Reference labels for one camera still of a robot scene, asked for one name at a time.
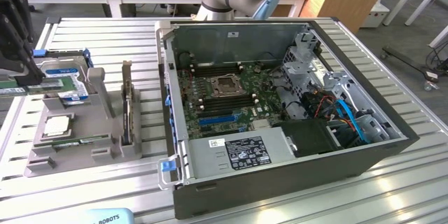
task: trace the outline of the warning label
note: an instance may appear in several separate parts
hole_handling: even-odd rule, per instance
[[[268,150],[260,136],[226,142],[234,170],[271,163]]]

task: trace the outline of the floor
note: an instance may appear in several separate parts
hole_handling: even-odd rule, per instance
[[[388,26],[376,29],[360,29],[356,36],[366,44],[375,55],[382,54],[386,45],[392,46],[416,62],[424,64],[431,48],[427,46],[438,34],[448,25],[448,10],[431,4],[423,14],[418,17],[411,26],[404,24],[423,0],[410,0],[399,15]],[[392,9],[399,0],[382,0],[383,5]],[[446,59],[448,49],[440,52],[440,57]],[[424,78],[420,72],[414,70],[398,59],[388,57],[384,61],[386,66],[399,77],[422,101],[427,104],[440,119],[448,124],[448,78],[442,77],[438,83],[440,89],[426,91]]]
[[[431,52],[427,45],[448,25],[448,10],[436,4],[431,4],[414,24],[408,27],[404,25],[404,21],[411,16],[422,1],[423,0],[408,1],[408,4],[404,6],[390,26],[382,25],[379,28],[368,28],[359,31],[358,37],[375,55],[379,56],[382,54],[383,46],[390,45],[408,55],[415,61],[426,63],[426,56]],[[382,1],[388,8],[392,8],[398,2],[399,0]],[[32,20],[38,35],[40,35],[48,16],[104,17],[102,5],[98,4],[46,4],[35,5],[35,7],[38,12],[32,13]],[[196,10],[198,7],[182,6],[180,15],[190,16]],[[138,6],[138,17],[160,16],[171,16],[160,6],[151,4]],[[448,49],[444,49],[440,52],[440,55],[442,57],[448,56]],[[424,78],[416,70],[391,57],[384,60],[384,63],[423,102],[434,110],[440,119],[448,124],[448,102],[446,100],[446,97],[448,96],[448,78],[442,79],[439,90],[428,92],[423,89]],[[11,99],[0,100],[0,122],[3,122],[10,103]]]

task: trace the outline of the blue cable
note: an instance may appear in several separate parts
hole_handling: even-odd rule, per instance
[[[336,108],[336,111],[338,111],[339,116],[340,116],[342,118],[344,118],[344,114],[343,114],[342,109],[340,109],[340,108]]]
[[[360,138],[366,143],[370,144],[371,141],[368,141],[368,140],[364,138],[363,130],[362,130],[362,128],[359,127],[359,125],[358,125],[358,123],[356,123],[356,120],[355,120],[352,111],[351,111],[351,109],[350,109],[347,103],[344,102],[344,100],[340,100],[340,99],[338,99],[336,101],[340,103],[340,105],[343,106],[343,108],[344,108],[344,110],[346,110],[346,112],[347,112],[347,114],[348,114],[348,117],[350,117],[350,119],[351,119],[351,121],[352,121],[352,124],[354,124],[354,126],[355,126],[355,129],[356,129],[356,131],[358,131],[359,138]]]

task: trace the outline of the white sticker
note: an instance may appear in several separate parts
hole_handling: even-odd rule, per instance
[[[14,94],[14,93],[24,93],[26,90],[23,88],[8,88],[0,89],[0,94]]]
[[[435,73],[431,73],[431,72],[428,72],[428,71],[427,71],[427,75],[428,75],[431,78],[435,78],[435,79],[439,78],[439,76],[438,76]]]
[[[238,37],[239,37],[239,34],[240,34],[240,32],[238,32],[238,31],[231,31],[231,32],[227,33],[227,37],[228,37],[228,38],[238,38]]]
[[[208,144],[211,145],[211,148],[224,146],[224,143],[226,143],[224,138],[208,140]]]

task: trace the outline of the aluminum table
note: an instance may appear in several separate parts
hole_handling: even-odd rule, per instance
[[[86,209],[127,207],[136,223],[447,223],[448,128],[343,24],[330,18],[316,21],[422,137],[403,153],[356,178],[176,220],[172,192],[159,189],[156,175],[156,161],[167,156],[156,20],[63,18],[46,25],[38,48],[90,48],[95,66],[106,69],[108,90],[120,89],[123,60],[134,61],[132,79],[143,96],[144,157],[23,177],[43,102],[39,95],[15,98],[0,131],[0,221],[70,223]],[[339,65],[328,50],[322,54],[331,66]]]

